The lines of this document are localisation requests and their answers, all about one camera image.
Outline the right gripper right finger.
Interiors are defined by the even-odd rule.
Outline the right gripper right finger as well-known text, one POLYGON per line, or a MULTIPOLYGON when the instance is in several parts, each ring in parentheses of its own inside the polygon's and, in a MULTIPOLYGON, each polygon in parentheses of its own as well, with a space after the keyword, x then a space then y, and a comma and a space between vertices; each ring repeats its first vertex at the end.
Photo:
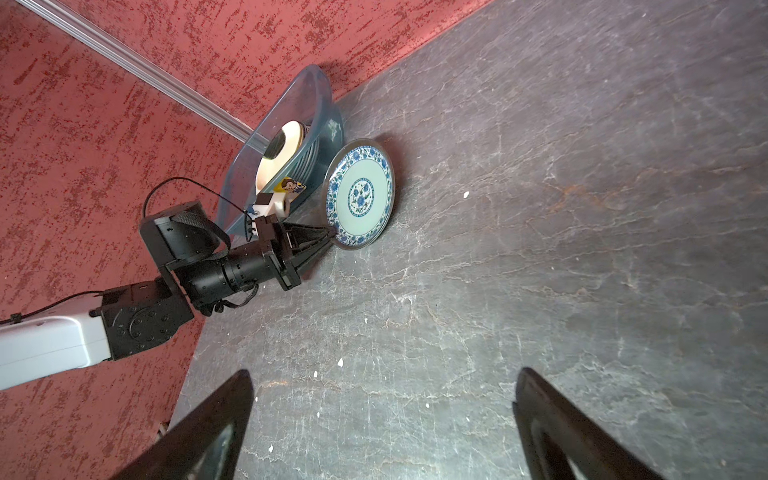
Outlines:
POLYGON ((513 413, 533 479, 659 479, 538 372, 520 370, 513 413))

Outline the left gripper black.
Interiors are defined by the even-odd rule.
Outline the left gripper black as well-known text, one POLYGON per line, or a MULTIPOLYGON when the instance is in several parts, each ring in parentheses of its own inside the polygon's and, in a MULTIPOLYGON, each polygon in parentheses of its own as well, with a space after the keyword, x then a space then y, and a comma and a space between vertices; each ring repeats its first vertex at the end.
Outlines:
POLYGON ((186 314, 210 315, 236 308, 232 295, 254 297, 269 280, 290 290, 336 236, 333 226, 283 222, 275 214, 252 219, 250 226, 256 238, 234 247, 198 201, 142 218, 139 234, 157 267, 160 297, 186 314))

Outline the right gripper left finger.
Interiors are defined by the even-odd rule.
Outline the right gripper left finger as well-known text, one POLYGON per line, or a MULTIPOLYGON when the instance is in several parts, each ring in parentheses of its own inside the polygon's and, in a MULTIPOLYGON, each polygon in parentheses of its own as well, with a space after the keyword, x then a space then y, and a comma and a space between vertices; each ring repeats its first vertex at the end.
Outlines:
POLYGON ((232 479, 254 403, 241 369, 115 479, 232 479))

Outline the small teal patterned plate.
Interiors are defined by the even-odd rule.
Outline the small teal patterned plate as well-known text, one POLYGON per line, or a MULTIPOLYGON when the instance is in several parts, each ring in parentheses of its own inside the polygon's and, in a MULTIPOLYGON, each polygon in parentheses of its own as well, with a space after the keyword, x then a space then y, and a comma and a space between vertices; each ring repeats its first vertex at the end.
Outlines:
POLYGON ((323 213, 335 229, 333 242, 346 250, 375 242, 391 218, 396 199, 390 156, 372 139, 345 145, 331 162, 324 180, 323 213))

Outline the cream plate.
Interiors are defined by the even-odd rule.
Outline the cream plate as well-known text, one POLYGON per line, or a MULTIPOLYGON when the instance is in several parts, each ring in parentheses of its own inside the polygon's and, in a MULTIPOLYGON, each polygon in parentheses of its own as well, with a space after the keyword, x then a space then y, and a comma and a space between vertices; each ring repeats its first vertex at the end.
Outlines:
POLYGON ((297 120, 291 120, 280 128, 259 163, 254 180, 257 193, 270 192, 282 182, 306 135, 307 127, 297 120))

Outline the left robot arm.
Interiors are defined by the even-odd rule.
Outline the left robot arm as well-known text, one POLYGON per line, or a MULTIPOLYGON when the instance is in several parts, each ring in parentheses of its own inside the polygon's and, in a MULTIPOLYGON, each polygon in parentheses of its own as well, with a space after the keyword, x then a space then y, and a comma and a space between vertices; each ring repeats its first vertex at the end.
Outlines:
POLYGON ((1 323, 1 387, 8 389, 61 372, 116 361, 169 341, 185 323, 238 308, 261 284, 283 290, 331 246, 331 226, 255 219, 255 240, 234 247, 199 202, 141 220, 139 233, 159 275, 151 281, 72 295, 1 323))

